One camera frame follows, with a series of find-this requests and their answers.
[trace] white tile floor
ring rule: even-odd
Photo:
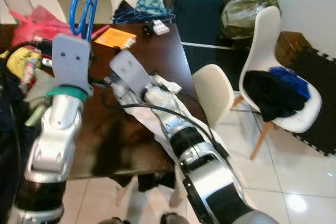
[[[335,224],[336,158],[324,157],[279,129],[270,131],[259,154],[250,161],[261,118],[244,102],[235,109],[245,112],[230,111],[216,131],[228,146],[248,203],[280,224]],[[160,186],[143,194],[137,192],[135,181],[133,191],[127,192],[117,207],[118,188],[108,178],[70,181],[61,223],[97,224],[115,216],[132,224],[155,224],[167,211],[178,212],[191,224],[199,223],[186,199],[177,209],[169,208],[169,188]]]

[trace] pink item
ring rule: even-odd
[[[36,36],[49,40],[52,40],[59,33],[74,36],[69,24],[59,21],[42,6],[34,8],[28,17],[24,17],[14,11],[10,11],[9,13],[21,22],[14,30],[12,46],[28,40],[34,40]]]

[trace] blue hanger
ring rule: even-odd
[[[72,0],[71,7],[70,7],[70,29],[74,35],[81,34],[82,39],[86,39],[87,41],[91,42],[91,35],[92,35],[92,29],[93,29],[93,21],[94,21],[94,15],[96,13],[97,3],[98,0],[87,0],[83,14],[79,19],[79,24],[77,27],[75,27],[75,14],[76,14],[76,8],[77,4],[80,0]],[[89,24],[88,29],[86,30],[86,19],[88,16],[89,7],[91,6],[90,10],[90,16],[89,16]]]

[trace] white wall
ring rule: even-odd
[[[282,30],[303,33],[317,49],[336,58],[336,0],[279,0]]]

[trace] dark brown table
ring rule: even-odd
[[[97,24],[94,30],[102,26]],[[142,34],[141,26],[128,24],[112,27],[137,35],[136,44],[130,51],[148,73],[157,71],[166,80],[178,83],[184,93],[196,96],[176,25],[168,25],[168,34],[151,37]],[[14,28],[14,25],[0,25],[0,46],[4,49],[10,45]],[[95,57],[90,74],[95,79],[103,79],[111,72],[109,62],[116,54],[112,48],[104,45],[93,43],[92,48]],[[153,133],[124,111],[103,107],[100,100],[102,89],[94,88],[93,97],[85,104],[82,129],[76,138],[71,178],[173,170],[172,160],[154,140]],[[195,102],[184,97],[181,100],[196,118],[204,119]],[[112,92],[108,103],[117,105]]]

